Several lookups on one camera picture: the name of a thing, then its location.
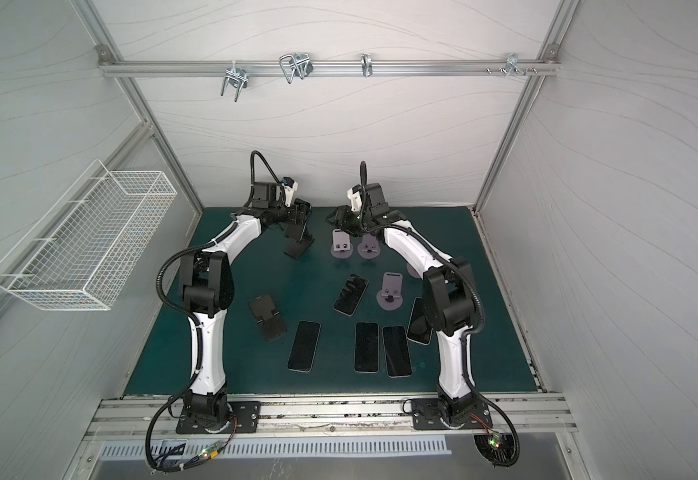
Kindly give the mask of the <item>pink-edged phone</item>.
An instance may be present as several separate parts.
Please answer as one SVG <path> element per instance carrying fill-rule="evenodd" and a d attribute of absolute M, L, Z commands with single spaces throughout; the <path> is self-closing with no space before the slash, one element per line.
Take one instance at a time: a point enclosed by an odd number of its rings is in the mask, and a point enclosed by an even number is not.
<path fill-rule="evenodd" d="M 346 316 L 353 316 L 368 285 L 369 280 L 365 277 L 350 274 L 333 305 L 334 310 Z"/>

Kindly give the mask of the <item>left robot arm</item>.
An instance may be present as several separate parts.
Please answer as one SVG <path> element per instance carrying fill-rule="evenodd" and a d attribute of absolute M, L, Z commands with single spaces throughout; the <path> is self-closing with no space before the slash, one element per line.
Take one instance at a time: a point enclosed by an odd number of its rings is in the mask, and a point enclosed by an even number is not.
<path fill-rule="evenodd" d="M 158 273 L 156 286 L 164 305 L 187 316 L 192 327 L 192 377 L 179 394 L 189 420 L 209 430 L 220 430 L 232 413 L 227 401 L 223 368 L 223 330 L 235 287 L 231 265 L 235 258 L 267 228 L 283 224 L 290 244 L 285 253 L 300 258 L 312 245 L 308 232 L 311 204 L 296 197 L 298 182 L 290 177 L 280 183 L 256 182 L 252 199 L 232 216 L 232 221 L 208 243 L 185 249 L 166 261 L 179 261 L 181 302 L 169 301 L 163 290 L 166 267 Z"/>

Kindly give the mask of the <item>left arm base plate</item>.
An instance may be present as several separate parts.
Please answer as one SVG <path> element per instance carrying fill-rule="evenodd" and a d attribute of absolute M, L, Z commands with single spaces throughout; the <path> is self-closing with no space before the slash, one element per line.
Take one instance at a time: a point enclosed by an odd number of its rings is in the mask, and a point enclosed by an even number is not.
<path fill-rule="evenodd" d="M 176 433 L 183 435 L 255 433 L 261 403 L 232 401 L 212 405 L 185 405 Z"/>

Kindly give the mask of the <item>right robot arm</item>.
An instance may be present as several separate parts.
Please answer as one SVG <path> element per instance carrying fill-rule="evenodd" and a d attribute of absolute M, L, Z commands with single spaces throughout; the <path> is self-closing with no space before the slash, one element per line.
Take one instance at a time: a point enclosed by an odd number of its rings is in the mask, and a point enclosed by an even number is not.
<path fill-rule="evenodd" d="M 471 413 L 486 409 L 472 372 L 471 336 L 484 328 L 485 311 L 471 265 L 429 242 L 404 214 L 389 206 L 380 184 L 358 184 L 347 197 L 349 203 L 335 211 L 334 225 L 354 237 L 372 235 L 422 278 L 424 315 L 436 333 L 440 356 L 439 414 L 445 425 L 460 427 Z"/>

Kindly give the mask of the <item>purple-edged phone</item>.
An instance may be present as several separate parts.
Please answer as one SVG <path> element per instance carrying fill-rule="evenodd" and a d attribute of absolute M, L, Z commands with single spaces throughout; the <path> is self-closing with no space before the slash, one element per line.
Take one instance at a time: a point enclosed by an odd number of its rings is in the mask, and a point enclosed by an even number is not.
<path fill-rule="evenodd" d="M 382 329 L 387 373 L 391 378 L 412 375 L 408 339 L 403 326 L 385 326 Z"/>

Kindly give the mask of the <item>teal-edged phone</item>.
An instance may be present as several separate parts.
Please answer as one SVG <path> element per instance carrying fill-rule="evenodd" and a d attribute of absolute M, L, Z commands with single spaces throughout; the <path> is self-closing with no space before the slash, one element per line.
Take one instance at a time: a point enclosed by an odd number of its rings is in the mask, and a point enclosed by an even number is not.
<path fill-rule="evenodd" d="M 379 371 L 379 324 L 359 322 L 355 332 L 354 369 L 358 373 Z"/>

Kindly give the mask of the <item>purple stand front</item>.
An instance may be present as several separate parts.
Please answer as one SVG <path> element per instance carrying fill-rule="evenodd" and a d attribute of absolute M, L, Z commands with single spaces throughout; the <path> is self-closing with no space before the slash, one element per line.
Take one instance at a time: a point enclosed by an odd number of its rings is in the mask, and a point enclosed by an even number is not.
<path fill-rule="evenodd" d="M 406 265 L 406 268 L 407 268 L 407 272 L 408 272 L 413 278 L 421 279 L 420 273 L 419 273 L 411 264 L 407 264 L 407 265 Z"/>

